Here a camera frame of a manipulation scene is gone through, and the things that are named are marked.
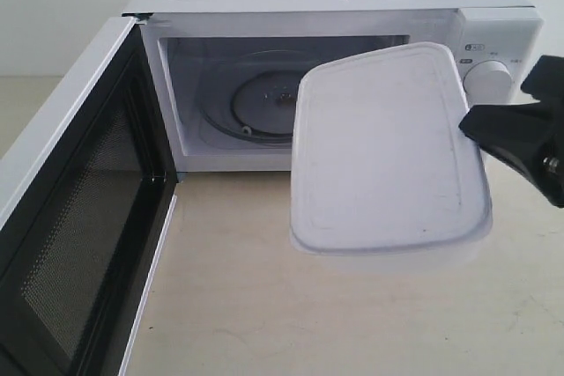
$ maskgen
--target table surface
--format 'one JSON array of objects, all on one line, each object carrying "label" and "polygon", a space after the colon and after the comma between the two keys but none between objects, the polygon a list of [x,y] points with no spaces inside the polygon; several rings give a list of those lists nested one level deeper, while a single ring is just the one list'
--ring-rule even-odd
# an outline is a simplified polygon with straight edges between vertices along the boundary
[{"label": "table surface", "polygon": [[[564,55],[561,0],[531,1],[546,24],[529,67]],[[0,78],[0,155],[57,80]],[[478,259],[417,276],[295,251],[288,173],[190,175],[128,375],[564,374],[564,212],[496,160],[486,170]]]}]

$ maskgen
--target dial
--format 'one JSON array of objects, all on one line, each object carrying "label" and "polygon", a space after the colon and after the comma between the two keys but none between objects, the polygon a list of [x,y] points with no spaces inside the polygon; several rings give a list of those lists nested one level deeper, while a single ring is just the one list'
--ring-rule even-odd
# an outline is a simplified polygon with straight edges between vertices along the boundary
[{"label": "dial", "polygon": [[512,86],[513,78],[507,66],[498,61],[479,63],[464,78],[464,89],[470,106],[507,104]]}]

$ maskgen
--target white wall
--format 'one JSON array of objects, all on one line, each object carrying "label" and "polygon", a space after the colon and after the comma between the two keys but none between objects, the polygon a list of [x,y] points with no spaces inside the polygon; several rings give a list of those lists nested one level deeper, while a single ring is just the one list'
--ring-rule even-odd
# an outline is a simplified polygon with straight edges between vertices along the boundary
[{"label": "white wall", "polygon": [[62,75],[128,0],[0,0],[0,76]]}]

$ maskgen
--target translucent lid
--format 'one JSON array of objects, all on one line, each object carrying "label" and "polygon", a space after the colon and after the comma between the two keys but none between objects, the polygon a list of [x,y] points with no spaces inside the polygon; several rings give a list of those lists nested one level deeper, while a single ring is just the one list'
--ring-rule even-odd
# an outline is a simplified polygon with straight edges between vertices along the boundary
[{"label": "translucent lid", "polygon": [[491,202],[452,54],[415,43],[327,63],[301,81],[293,136],[294,245],[317,254],[476,240]]}]

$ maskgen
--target control panel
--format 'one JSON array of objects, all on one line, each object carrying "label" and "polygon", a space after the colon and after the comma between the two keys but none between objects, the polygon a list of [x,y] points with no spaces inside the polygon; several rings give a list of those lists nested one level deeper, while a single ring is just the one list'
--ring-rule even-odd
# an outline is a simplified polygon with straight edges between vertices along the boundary
[{"label": "control panel", "polygon": [[523,8],[461,9],[449,46],[463,79],[468,102],[507,104],[523,63],[542,26],[537,10]]}]

